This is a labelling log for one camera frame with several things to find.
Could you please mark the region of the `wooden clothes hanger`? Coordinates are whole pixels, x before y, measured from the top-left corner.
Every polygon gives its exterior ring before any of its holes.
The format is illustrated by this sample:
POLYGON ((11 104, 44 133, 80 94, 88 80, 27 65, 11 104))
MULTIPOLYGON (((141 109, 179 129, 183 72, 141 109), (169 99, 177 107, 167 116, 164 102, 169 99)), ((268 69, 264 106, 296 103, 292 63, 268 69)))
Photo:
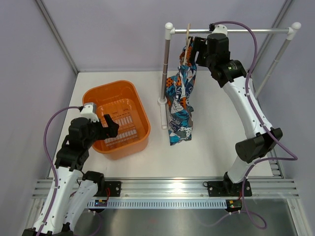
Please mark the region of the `wooden clothes hanger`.
POLYGON ((185 46, 185 53, 184 53, 184 59, 183 59, 183 65, 190 65, 190 62, 188 61, 188 49, 191 41, 191 37, 189 35, 191 23, 188 23, 187 31, 186 31, 186 46, 185 46))

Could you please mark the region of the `colourful patterned shorts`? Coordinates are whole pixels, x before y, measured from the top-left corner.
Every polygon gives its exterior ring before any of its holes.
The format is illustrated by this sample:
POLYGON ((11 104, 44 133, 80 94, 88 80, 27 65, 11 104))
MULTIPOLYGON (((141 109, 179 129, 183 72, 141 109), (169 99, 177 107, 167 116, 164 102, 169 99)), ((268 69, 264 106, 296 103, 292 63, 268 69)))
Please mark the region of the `colourful patterned shorts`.
POLYGON ((193 130, 193 107, 189 104, 192 94, 197 66, 190 62, 194 38, 189 37, 189 45, 185 46, 179 56, 178 71, 166 79, 167 121, 170 145, 182 141, 190 141, 193 130))

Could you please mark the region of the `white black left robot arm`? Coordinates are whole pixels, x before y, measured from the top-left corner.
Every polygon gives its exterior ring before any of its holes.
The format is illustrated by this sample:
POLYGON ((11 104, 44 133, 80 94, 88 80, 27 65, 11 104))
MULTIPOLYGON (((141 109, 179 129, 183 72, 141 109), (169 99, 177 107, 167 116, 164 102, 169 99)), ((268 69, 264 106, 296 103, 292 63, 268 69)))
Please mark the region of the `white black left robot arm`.
POLYGON ((119 125, 105 114, 106 127, 100 120, 73 119, 61 149, 56 155, 52 186, 34 225, 23 231, 25 236, 72 236, 76 223, 93 196, 106 190, 104 175, 82 172, 89 149, 96 141, 115 138, 119 125))

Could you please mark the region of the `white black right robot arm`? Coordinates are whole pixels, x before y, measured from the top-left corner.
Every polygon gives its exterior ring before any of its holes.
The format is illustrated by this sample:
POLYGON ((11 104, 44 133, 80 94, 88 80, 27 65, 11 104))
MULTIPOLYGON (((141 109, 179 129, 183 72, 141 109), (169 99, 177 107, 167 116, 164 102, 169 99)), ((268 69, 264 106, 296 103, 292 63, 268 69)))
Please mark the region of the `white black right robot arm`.
POLYGON ((283 133, 274 128, 259 108, 246 81, 247 73, 238 60, 230 58, 229 39, 223 33, 207 38, 196 37, 191 51, 192 61, 207 67, 232 101, 244 127, 246 139, 236 143, 237 158, 222 181, 208 182, 210 196, 238 197, 244 175, 254 161, 263 158, 280 140, 283 133))

